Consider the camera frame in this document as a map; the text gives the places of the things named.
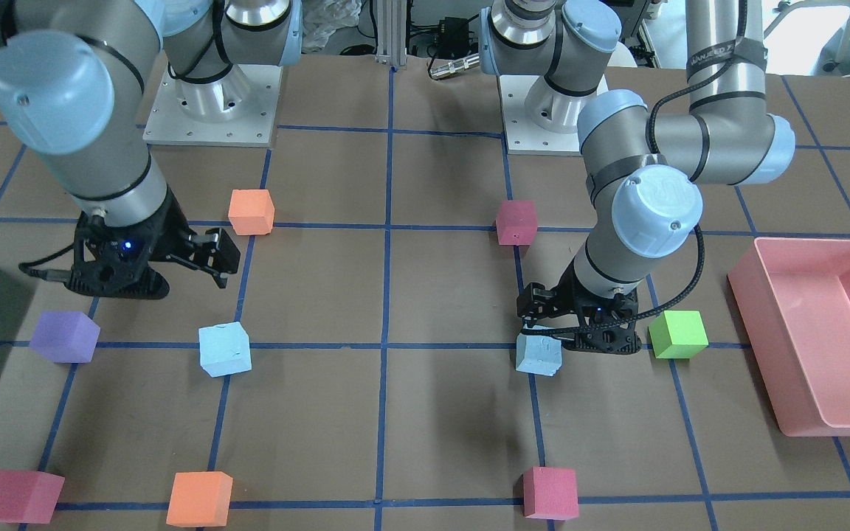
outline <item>magenta cube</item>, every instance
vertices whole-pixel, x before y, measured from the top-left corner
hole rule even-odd
[[[533,467],[523,474],[523,516],[571,520],[579,516],[576,471]]]
[[[497,211],[497,243],[502,246],[528,246],[536,238],[536,207],[532,201],[502,201]]]
[[[41,312],[28,347],[55,363],[88,363],[100,327],[81,312]]]
[[[50,524],[64,478],[37,471],[0,471],[0,522]]]

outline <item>light blue joint cap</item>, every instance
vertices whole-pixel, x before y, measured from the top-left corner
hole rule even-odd
[[[579,111],[579,119],[576,122],[576,131],[579,134],[579,147],[583,147],[590,134],[613,114],[624,111],[628,107],[635,107],[636,105],[648,108],[640,95],[627,90],[627,88],[605,91],[603,94],[594,97],[586,104],[586,107],[583,107],[583,110]]]
[[[489,75],[500,75],[494,61],[494,41],[490,34],[490,7],[481,10],[481,31],[478,33],[478,52],[481,56],[481,71]]]
[[[212,0],[163,0],[162,36],[172,37],[188,30],[209,12]]]
[[[114,82],[94,50],[74,35],[23,32],[0,48],[0,111],[34,151],[74,153],[107,127]]]
[[[770,117],[775,123],[770,149],[750,177],[738,184],[766,184],[775,181],[775,178],[782,175],[792,164],[792,156],[795,154],[795,131],[792,130],[786,118],[777,117],[775,114],[770,114]]]
[[[304,24],[303,6],[300,0],[291,0],[291,23],[287,26],[287,41],[280,54],[280,66],[290,66],[300,62],[300,50],[303,47]]]
[[[563,18],[566,27],[584,43],[603,53],[615,51],[621,37],[621,21],[611,7],[599,0],[566,0]]]
[[[703,212],[704,199],[697,186],[684,172],[664,164],[637,169],[612,199],[618,239],[645,258],[677,251]]]
[[[146,13],[146,18],[153,25],[153,30],[156,30],[156,37],[159,37],[159,49],[162,50],[162,24],[166,13],[166,4],[162,0],[133,0],[137,6]]]

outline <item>cube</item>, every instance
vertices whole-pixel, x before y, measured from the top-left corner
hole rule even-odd
[[[0,522],[50,524],[64,478],[38,471],[0,471]]]
[[[100,327],[81,312],[41,312],[28,347],[54,363],[88,363]]]
[[[540,520],[579,517],[576,471],[572,468],[533,467],[523,474],[523,516]]]
[[[688,359],[710,344],[697,310],[666,310],[648,326],[657,358]]]
[[[550,330],[545,326],[534,326],[531,330]],[[563,344],[559,339],[547,336],[516,337],[516,370],[532,372],[541,376],[553,376],[563,367]]]
[[[274,202],[267,190],[233,190],[229,221],[239,236],[267,235],[274,228]]]
[[[251,343],[240,322],[198,329],[199,365],[213,378],[251,370]]]
[[[225,527],[229,523],[232,477],[221,471],[176,473],[166,524],[175,527]]]
[[[494,221],[497,243],[502,246],[528,246],[536,238],[536,207],[532,201],[502,201]]]

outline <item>plastic bag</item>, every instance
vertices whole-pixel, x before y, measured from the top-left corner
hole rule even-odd
[[[361,0],[303,0],[303,51],[320,51],[339,28],[357,26],[361,10]]]

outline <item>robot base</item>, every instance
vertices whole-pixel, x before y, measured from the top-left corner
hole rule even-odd
[[[500,75],[500,111],[507,136],[507,152],[513,155],[558,155],[579,157],[576,131],[558,133],[544,130],[534,123],[527,111],[527,94],[538,75]],[[608,90],[605,78],[596,94]]]
[[[162,75],[159,91],[146,121],[142,138],[156,145],[234,145],[240,148],[270,148],[280,97],[281,67],[238,65],[254,87],[260,105],[242,117],[227,122],[207,123],[189,117],[180,108],[176,82]]]

